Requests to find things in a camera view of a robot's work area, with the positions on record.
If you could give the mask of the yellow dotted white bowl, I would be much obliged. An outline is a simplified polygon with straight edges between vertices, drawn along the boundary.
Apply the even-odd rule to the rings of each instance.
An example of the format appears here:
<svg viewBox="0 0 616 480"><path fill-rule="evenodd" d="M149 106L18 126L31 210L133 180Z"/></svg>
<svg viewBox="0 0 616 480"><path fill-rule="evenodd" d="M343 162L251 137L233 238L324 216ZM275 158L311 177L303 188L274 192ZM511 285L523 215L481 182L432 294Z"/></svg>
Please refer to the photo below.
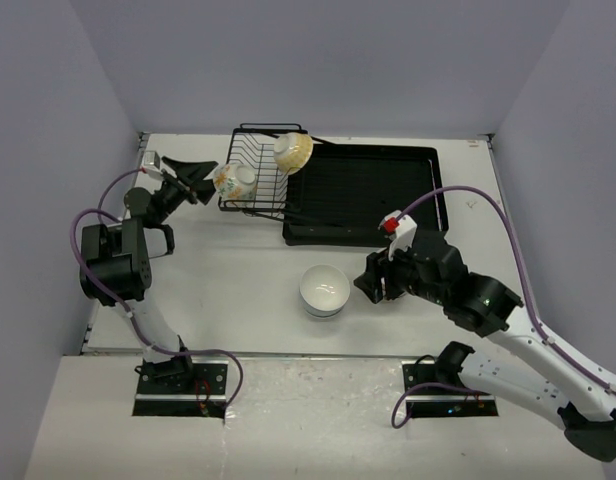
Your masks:
<svg viewBox="0 0 616 480"><path fill-rule="evenodd" d="M273 144L273 158L284 174L298 173L310 160L314 141L308 134L289 132L280 135Z"/></svg>

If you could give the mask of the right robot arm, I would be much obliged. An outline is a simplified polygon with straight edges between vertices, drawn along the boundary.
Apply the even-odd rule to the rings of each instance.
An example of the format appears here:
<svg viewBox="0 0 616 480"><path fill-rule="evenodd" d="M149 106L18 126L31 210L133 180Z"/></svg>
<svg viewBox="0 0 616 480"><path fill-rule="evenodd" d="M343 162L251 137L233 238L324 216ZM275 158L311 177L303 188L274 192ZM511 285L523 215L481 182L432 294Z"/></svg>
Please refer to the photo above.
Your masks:
<svg viewBox="0 0 616 480"><path fill-rule="evenodd" d="M374 304L404 294L427 300L457 327L504 348L531 369L499 364L452 341L419 388L502 397L548 420L584 454L601 462L616 459L616 375L532 321L514 291L470 271L443 236L416 235L404 250L369 254L354 284Z"/></svg>

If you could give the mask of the light blue bowl front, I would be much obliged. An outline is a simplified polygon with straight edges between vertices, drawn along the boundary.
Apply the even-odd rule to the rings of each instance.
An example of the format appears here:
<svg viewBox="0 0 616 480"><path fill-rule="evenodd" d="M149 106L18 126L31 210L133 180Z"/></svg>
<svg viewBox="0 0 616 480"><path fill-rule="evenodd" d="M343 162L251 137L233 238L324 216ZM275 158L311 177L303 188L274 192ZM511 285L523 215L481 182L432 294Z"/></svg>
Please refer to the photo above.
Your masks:
<svg viewBox="0 0 616 480"><path fill-rule="evenodd" d="M307 314L318 321L327 321L339 314L339 311L307 311Z"/></svg>

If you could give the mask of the light blue bowl back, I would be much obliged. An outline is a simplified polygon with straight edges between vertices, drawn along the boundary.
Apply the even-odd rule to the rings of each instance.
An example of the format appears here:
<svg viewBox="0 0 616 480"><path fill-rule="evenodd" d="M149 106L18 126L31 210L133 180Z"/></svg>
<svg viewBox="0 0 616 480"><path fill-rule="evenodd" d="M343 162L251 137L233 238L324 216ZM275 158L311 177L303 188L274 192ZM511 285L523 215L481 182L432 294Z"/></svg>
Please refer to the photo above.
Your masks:
<svg viewBox="0 0 616 480"><path fill-rule="evenodd" d="M350 296L347 276L332 265L315 265L304 272L299 284L301 297Z"/></svg>

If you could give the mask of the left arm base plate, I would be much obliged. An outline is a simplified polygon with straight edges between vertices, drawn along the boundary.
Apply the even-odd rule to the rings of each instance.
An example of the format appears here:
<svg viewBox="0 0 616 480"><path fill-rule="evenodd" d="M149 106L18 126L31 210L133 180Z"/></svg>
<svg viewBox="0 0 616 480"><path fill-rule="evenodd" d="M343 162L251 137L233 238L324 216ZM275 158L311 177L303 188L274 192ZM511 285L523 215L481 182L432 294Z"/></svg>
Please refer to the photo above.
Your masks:
<svg viewBox="0 0 616 480"><path fill-rule="evenodd" d="M225 418L227 361L193 362L186 373L160 376L143 362L135 372L133 417Z"/></svg>

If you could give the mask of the floral orange green bowl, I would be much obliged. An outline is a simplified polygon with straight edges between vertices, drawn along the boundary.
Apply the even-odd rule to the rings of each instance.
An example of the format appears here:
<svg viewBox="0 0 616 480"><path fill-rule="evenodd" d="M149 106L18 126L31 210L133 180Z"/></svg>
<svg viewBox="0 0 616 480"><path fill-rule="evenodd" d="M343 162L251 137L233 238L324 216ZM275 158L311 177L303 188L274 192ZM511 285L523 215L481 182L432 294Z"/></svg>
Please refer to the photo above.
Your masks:
<svg viewBox="0 0 616 480"><path fill-rule="evenodd" d="M248 165L228 163L214 170L212 181L222 200L248 201L255 197L258 177Z"/></svg>

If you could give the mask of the light blue bowl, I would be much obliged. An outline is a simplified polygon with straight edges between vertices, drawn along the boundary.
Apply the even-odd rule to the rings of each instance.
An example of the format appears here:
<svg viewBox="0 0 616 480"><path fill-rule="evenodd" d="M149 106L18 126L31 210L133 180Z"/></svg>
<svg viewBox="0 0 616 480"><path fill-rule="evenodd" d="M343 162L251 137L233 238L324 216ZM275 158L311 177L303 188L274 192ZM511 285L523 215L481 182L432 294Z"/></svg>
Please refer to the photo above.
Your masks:
<svg viewBox="0 0 616 480"><path fill-rule="evenodd" d="M318 321L327 321L339 314L339 311L307 311L307 314Z"/></svg>
<svg viewBox="0 0 616 480"><path fill-rule="evenodd" d="M301 297L350 296L347 276L332 265L315 265L304 272L299 284Z"/></svg>
<svg viewBox="0 0 616 480"><path fill-rule="evenodd" d="M307 311L341 311L346 305L348 298L341 296L301 297L302 306Z"/></svg>

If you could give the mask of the beige bowl back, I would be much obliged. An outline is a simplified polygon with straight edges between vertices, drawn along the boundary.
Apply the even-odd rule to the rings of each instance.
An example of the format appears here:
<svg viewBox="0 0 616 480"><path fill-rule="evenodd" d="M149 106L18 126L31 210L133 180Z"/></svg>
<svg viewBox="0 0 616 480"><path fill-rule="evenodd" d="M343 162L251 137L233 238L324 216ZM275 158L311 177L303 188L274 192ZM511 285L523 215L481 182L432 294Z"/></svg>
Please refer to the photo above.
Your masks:
<svg viewBox="0 0 616 480"><path fill-rule="evenodd" d="M406 293L404 291L400 291L400 292L392 292L390 294L386 294L385 296L385 300L386 301L393 301L393 300L397 300L403 296L405 296Z"/></svg>

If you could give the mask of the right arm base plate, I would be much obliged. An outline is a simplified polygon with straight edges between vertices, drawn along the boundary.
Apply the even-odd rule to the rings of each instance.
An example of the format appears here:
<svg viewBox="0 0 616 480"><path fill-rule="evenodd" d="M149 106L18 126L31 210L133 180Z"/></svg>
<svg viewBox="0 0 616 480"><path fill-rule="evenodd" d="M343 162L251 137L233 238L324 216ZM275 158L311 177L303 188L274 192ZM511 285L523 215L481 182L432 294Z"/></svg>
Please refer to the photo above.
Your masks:
<svg viewBox="0 0 616 480"><path fill-rule="evenodd" d="M402 364L404 390L439 381L435 365L430 360L417 364ZM468 395L437 387L422 388L406 398L406 411L411 418L496 417L499 415L491 395Z"/></svg>

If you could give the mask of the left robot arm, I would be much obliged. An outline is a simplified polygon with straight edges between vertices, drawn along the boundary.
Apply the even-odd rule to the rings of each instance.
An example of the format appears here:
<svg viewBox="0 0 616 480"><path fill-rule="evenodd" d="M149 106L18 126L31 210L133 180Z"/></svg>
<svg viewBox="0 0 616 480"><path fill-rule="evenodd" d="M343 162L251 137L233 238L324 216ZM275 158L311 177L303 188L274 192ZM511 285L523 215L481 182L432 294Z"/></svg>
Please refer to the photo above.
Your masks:
<svg viewBox="0 0 616 480"><path fill-rule="evenodd" d="M167 218L185 202L209 203L216 192L210 177L218 163L188 163L154 151L149 154L151 164L120 174L105 188L96 208L74 218L70 242L84 294L102 307L116 310L141 345L140 377L150 385L183 393L200 378L180 335L149 297L152 271L145 232L162 232L166 253L172 254L175 238ZM104 211L103 203L114 186L140 174L159 180L160 187L153 192L143 187L129 189L123 197L125 218Z"/></svg>

